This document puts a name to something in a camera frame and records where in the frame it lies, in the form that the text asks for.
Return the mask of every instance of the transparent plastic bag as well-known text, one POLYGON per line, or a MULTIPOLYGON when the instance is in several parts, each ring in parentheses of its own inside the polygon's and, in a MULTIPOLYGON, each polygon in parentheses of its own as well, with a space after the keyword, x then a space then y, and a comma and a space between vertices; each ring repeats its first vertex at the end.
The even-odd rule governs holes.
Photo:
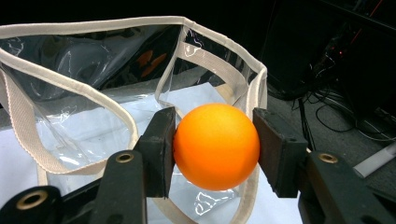
MULTIPOLYGON (((253 107, 266 107, 265 66, 226 36, 186 18, 11 25, 0 31, 0 72, 13 128, 46 172, 47 184, 62 194, 100 177, 111 154, 133 149, 163 108, 174 106, 179 122, 207 103, 233 105, 250 118, 253 107)), ((252 175, 254 190, 257 171, 252 175)), ((242 185, 199 189, 175 167, 170 199, 197 221, 227 203, 235 213, 242 185)))

